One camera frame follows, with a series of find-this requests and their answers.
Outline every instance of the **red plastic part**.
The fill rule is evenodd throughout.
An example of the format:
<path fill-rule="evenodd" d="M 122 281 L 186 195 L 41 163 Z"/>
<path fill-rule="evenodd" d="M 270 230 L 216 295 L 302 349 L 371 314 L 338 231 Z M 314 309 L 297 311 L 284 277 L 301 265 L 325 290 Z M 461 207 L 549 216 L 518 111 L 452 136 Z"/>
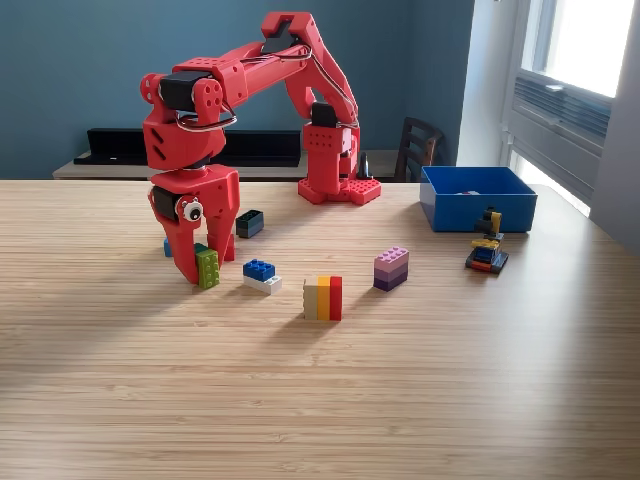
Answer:
<path fill-rule="evenodd" d="M 172 193 L 182 194 L 176 211 L 178 221 L 159 214 L 154 205 L 153 195 L 149 201 L 156 219 L 169 239 L 176 266 L 193 284 L 198 283 L 198 268 L 193 251 L 193 232 L 201 220 L 191 222 L 184 218 L 182 202 L 194 198 L 202 204 L 203 217 L 207 222 L 207 244 L 218 252 L 218 262 L 231 261 L 235 257 L 231 229 L 240 208 L 240 187 L 238 172 L 222 165 L 210 165 L 198 170 L 176 170 L 151 177 L 154 185 Z"/>
<path fill-rule="evenodd" d="M 298 192 L 316 204 L 327 200 L 367 203 L 380 195 L 381 187 L 376 181 L 355 179 L 360 129 L 357 126 L 358 105 L 349 83 L 327 51 L 311 14 L 270 13 L 262 24 L 262 32 L 268 37 L 278 30 L 282 21 L 291 21 L 289 32 L 302 43 L 280 54 L 304 56 L 311 53 L 310 58 L 287 60 L 275 55 L 261 56 L 262 43 L 254 42 L 221 57 L 197 57 L 173 68 L 173 72 L 199 70 L 211 73 L 212 78 L 202 78 L 193 87 L 195 125 L 203 127 L 218 123 L 229 108 L 282 80 L 298 113 L 309 119 L 316 101 L 312 89 L 316 89 L 334 108 L 344 126 L 305 126 L 309 174 L 308 179 L 299 183 Z M 231 261 L 235 253 L 230 233 L 239 205 L 237 173 L 217 165 L 202 171 L 180 170 L 220 153 L 225 145 L 224 132 L 221 128 L 199 132 L 180 128 L 176 122 L 177 112 L 165 106 L 159 93 L 163 76 L 148 74 L 140 84 L 140 93 L 153 105 L 143 123 L 148 164 L 166 172 L 154 176 L 152 182 L 170 192 L 183 194 L 185 199 L 197 197 L 204 207 L 209 247 L 218 252 L 221 263 Z M 182 215 L 180 209 L 178 206 L 178 214 Z M 157 213 L 156 218 L 167 232 L 176 265 L 190 282 L 198 283 L 193 231 L 200 221 L 187 222 L 181 218 L 174 222 Z"/>
<path fill-rule="evenodd" d="M 342 320 L 342 277 L 331 277 L 329 283 L 329 320 Z"/>

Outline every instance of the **red robotic arm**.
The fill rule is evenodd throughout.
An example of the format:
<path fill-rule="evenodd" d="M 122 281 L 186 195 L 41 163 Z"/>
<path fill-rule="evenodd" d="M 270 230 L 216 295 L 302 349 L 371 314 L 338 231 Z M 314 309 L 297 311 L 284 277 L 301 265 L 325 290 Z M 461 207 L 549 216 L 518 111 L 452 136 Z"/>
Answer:
<path fill-rule="evenodd" d="M 298 113 L 311 119 L 303 131 L 308 178 L 300 181 L 299 193 L 313 203 L 363 204 L 380 195 L 376 180 L 356 178 L 358 107 L 311 14 L 270 13 L 262 32 L 263 43 L 218 58 L 193 58 L 170 75 L 148 74 L 141 82 L 143 97 L 153 105 L 143 124 L 148 163 L 166 171 L 151 179 L 151 205 L 167 231 L 176 265 L 192 283 L 198 282 L 192 250 L 200 216 L 207 218 L 209 247 L 219 261 L 233 259 L 237 172 L 206 164 L 223 149 L 223 128 L 237 119 L 234 108 L 279 81 L 285 81 Z M 326 104 L 316 101 L 312 88 Z M 222 115 L 228 118 L 221 120 Z M 205 195 L 214 190 L 218 195 Z M 193 208 L 199 215 L 187 218 Z"/>

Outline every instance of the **white lego brick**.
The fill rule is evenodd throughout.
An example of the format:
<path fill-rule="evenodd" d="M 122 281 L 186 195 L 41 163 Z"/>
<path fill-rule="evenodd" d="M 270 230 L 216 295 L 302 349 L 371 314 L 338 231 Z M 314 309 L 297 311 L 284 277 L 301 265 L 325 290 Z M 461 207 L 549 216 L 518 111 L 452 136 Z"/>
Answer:
<path fill-rule="evenodd" d="M 275 275 L 264 282 L 256 280 L 251 277 L 243 277 L 244 284 L 248 287 L 255 288 L 256 290 L 260 290 L 261 292 L 266 293 L 267 295 L 273 295 L 277 291 L 282 288 L 282 278 L 278 275 Z"/>

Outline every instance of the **window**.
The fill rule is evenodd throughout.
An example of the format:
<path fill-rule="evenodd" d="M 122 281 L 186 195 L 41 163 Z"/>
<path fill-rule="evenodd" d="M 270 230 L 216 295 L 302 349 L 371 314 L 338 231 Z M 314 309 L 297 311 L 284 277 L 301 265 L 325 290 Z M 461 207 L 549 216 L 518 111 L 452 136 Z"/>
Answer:
<path fill-rule="evenodd" d="M 582 202 L 575 195 L 572 195 L 569 190 L 516 152 L 513 152 L 511 155 L 510 167 L 527 185 L 544 185 L 545 187 L 551 188 L 585 217 L 589 217 L 591 208 L 589 208 L 586 203 Z"/>
<path fill-rule="evenodd" d="M 522 67 L 615 97 L 634 0 L 532 0 Z"/>
<path fill-rule="evenodd" d="M 515 151 L 589 204 L 635 3 L 640 8 L 640 0 L 522 0 L 503 165 Z"/>

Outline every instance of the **purple lego brick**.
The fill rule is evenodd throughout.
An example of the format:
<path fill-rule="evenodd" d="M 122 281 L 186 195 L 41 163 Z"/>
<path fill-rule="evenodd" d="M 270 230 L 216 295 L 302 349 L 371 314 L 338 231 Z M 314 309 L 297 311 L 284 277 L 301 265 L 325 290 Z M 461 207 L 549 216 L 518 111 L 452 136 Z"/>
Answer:
<path fill-rule="evenodd" d="M 380 290 L 384 290 L 385 292 L 390 292 L 391 290 L 396 288 L 401 283 L 404 283 L 407 280 L 408 277 L 409 277 L 409 272 L 403 273 L 402 275 L 400 275 L 399 277 L 397 277 L 395 280 L 393 280 L 391 282 L 385 282 L 385 281 L 380 280 L 378 278 L 374 278 L 373 279 L 373 286 L 376 287 L 376 288 L 379 288 Z"/>
<path fill-rule="evenodd" d="M 373 267 L 383 272 L 391 273 L 405 263 L 409 263 L 409 250 L 402 247 L 393 247 L 378 255 L 373 262 Z"/>
<path fill-rule="evenodd" d="M 377 268 L 373 269 L 373 276 L 378 280 L 382 280 L 383 282 L 392 282 L 396 278 L 398 278 L 403 273 L 407 273 L 409 271 L 409 264 L 404 263 L 402 265 L 398 265 L 398 268 L 395 268 L 392 272 L 385 272 L 384 270 L 378 270 Z"/>

